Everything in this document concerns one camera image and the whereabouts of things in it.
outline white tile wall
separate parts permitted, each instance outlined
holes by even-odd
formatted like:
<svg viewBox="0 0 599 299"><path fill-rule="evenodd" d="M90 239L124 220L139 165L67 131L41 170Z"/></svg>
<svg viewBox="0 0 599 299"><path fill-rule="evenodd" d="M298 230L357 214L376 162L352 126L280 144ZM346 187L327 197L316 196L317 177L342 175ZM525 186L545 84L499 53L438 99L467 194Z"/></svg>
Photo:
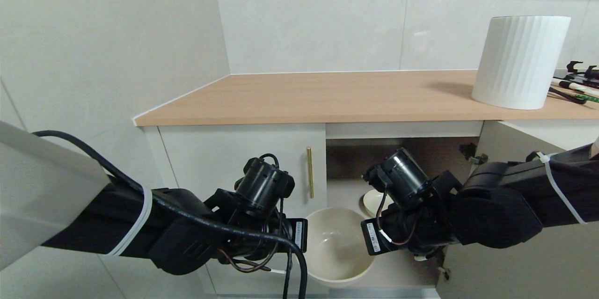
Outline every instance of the white tile wall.
<svg viewBox="0 0 599 299"><path fill-rule="evenodd" d="M406 0L219 0L231 73L397 69Z"/></svg>
<svg viewBox="0 0 599 299"><path fill-rule="evenodd" d="M599 0L589 2L572 60L584 62L578 65L580 69L586 69L588 65L599 66Z"/></svg>
<svg viewBox="0 0 599 299"><path fill-rule="evenodd" d="M98 255L35 248L2 271L2 299L124 299Z"/></svg>
<svg viewBox="0 0 599 299"><path fill-rule="evenodd" d="M25 129L19 114L17 114L17 109L15 109L6 88L4 88L2 77L0 77L0 120L15 127Z"/></svg>
<svg viewBox="0 0 599 299"><path fill-rule="evenodd" d="M558 62L571 60L588 0L408 0L401 69L475 69L489 21L503 15L567 15Z"/></svg>
<svg viewBox="0 0 599 299"><path fill-rule="evenodd" d="M232 73L477 68L491 17L572 17L559 66L597 58L589 0L219 0Z"/></svg>
<svg viewBox="0 0 599 299"><path fill-rule="evenodd" d="M0 29L0 118L73 133L150 188L163 183L133 116L229 74L216 0L2 0ZM203 297L196 273L53 248L0 283L2 299Z"/></svg>
<svg viewBox="0 0 599 299"><path fill-rule="evenodd" d="M2 77L32 131L88 139L229 73L216 0L2 6Z"/></svg>

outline cabinet door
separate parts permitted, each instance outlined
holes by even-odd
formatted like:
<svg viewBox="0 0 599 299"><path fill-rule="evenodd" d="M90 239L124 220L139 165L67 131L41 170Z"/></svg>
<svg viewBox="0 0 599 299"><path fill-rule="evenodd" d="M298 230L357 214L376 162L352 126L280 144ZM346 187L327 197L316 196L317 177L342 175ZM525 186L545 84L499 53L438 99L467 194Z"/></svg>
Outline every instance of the cabinet door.
<svg viewBox="0 0 599 299"><path fill-rule="evenodd" d="M591 143L599 135L578 137L578 141L551 141L576 138L572 132L527 131L507 122L485 122L478 153L490 161L522 161L533 150L562 152ZM543 141L536 136L550 136ZM543 229L526 243L511 248L486 248L479 244L449 246L437 292L442 299L504 298L586 298L596 297L599 282L597 243L599 223Z"/></svg>
<svg viewBox="0 0 599 299"><path fill-rule="evenodd" d="M305 217L327 207L326 143L324 124L255 124L224 126L169 126L160 133L177 184L191 190L199 199L207 199L217 188L233 190L233 183L243 176L250 158L264 153L275 154L282 170L295 179L291 197L285 200L289 217ZM310 199L306 147L312 148L314 198ZM276 254L269 266L284 270L286 255ZM263 271L243 274L230 265L212 260L208 272L217 294L282 293L282 274ZM291 275L290 292L297 291L300 274L297 263ZM308 293L327 293L312 282Z"/></svg>

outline white bowl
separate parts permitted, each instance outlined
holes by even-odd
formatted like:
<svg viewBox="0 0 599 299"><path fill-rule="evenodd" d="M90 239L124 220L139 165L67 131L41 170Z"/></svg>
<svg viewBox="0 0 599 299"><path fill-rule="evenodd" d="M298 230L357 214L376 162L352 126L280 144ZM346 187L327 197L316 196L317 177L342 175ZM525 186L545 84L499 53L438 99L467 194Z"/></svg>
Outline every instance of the white bowl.
<svg viewBox="0 0 599 299"><path fill-rule="evenodd" d="M374 262L368 255L361 214L343 208L308 215L308 274L325 286L341 288L356 282Z"/></svg>
<svg viewBox="0 0 599 299"><path fill-rule="evenodd" d="M362 203L364 208L366 208L366 213L369 214L371 218L376 216L376 211L379 209L382 199L383 193L377 192L376 190L371 190L362 196ZM383 204L383 210L386 210L391 203L393 203L393 199L387 195L387 197L385 197L385 203Z"/></svg>

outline white cabinet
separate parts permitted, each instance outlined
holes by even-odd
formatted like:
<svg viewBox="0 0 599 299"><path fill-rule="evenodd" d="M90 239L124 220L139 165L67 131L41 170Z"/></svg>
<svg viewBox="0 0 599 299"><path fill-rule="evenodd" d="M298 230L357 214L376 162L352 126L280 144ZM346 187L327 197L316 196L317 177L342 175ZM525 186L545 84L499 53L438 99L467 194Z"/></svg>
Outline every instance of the white cabinet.
<svg viewBox="0 0 599 299"><path fill-rule="evenodd" d="M180 188L204 200L217 188L233 190L250 158L275 154L282 170L295 179L291 197L285 199L288 217L304 217L327 207L327 172L324 124L249 124L223 126L160 127L160 134ZM312 148L314 198L310 198L306 147ZM277 254L269 266L284 270L286 255ZM300 273L292 271L289 293L297 293ZM280 295L284 276L263 271L244 274L212 260L207 264L218 294ZM310 281L308 293L327 293Z"/></svg>
<svg viewBox="0 0 599 299"><path fill-rule="evenodd" d="M361 211L359 196L370 190L360 180L330 180L327 190L325 138L420 137L406 139L403 145L411 146L430 177L449 169L464 180L469 163L458 152L462 143L478 141L477 154L487 154L490 161L522 161L533 150L562 152L594 141L599 135L599 121L485 122L480 131L480 122L161 126L159 133L148 132L148 139L150 135L162 139L163 158L157 162L168 166L161 171L163 177L171 174L172 178L166 180L191 190L200 199L208 198L217 188L233 190L233 183L242 177L242 168L248 159L273 153L281 168L289 171L296 182L292 196L285 202L285 213L305 217L327 207L327 192L329 205ZM312 199L306 147L312 148ZM156 153L162 152L162 144L153 148L154 154L160 156ZM367 157L354 149L350 153L362 159ZM593 279L593 275L599 273L599 264L593 258L599 242L598 229L597 223L548 228L524 244L505 249L479 244L450 246L444 266L451 271L451 277L447 281L441 276L437 292L443 299L593 297L599 292L599 282ZM351 296L360 291L360 295L366 297L414 297L430 296L434 290L432 261L415 263L405 251L377 258L380 259L378 266L345 292L329 291L311 279L307 292ZM278 254L269 266L284 269L285 263L286 255ZM299 283L297 263L294 265L290 293L297 293ZM203 272L202 277L204 288L213 288L216 294L276 297L282 292L284 276L280 274L242 274L217 261L210 261L206 269L208 272Z"/></svg>
<svg viewBox="0 0 599 299"><path fill-rule="evenodd" d="M522 161L533 150L570 150L596 139L599 122L593 121L594 126L583 122L591 132L582 133L571 122L485 122L478 154L487 154L490 161ZM450 246L443 265L450 278L439 278L437 292L442 299L594 298L599 292L597 243L599 222L546 228L511 248Z"/></svg>

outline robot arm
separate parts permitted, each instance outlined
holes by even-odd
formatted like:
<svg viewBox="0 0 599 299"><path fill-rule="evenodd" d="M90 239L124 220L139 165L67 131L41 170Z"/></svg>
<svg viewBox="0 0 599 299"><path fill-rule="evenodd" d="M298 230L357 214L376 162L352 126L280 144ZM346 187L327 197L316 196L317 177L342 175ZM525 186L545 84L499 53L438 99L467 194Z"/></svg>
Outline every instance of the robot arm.
<svg viewBox="0 0 599 299"><path fill-rule="evenodd" d="M66 139L91 158L36 135ZM305 296L307 220L283 213L295 182L272 154L249 159L234 192L218 189L203 202L188 190L146 190L83 141L58 131L32 135L0 122L0 157L0 269L39 245L116 251L151 259L171 274L193 272L211 258L244 273L269 271L272 256L286 253L286 296L293 253L299 297Z"/></svg>
<svg viewBox="0 0 599 299"><path fill-rule="evenodd" d="M428 259L456 243L508 248L546 227L599 220L595 150L588 145L556 154L548 167L533 159L537 153L523 163L485 163L462 185L449 171L429 179L402 148L363 175L394 201L385 211L379 207L376 218L362 222L368 252L407 249Z"/></svg>

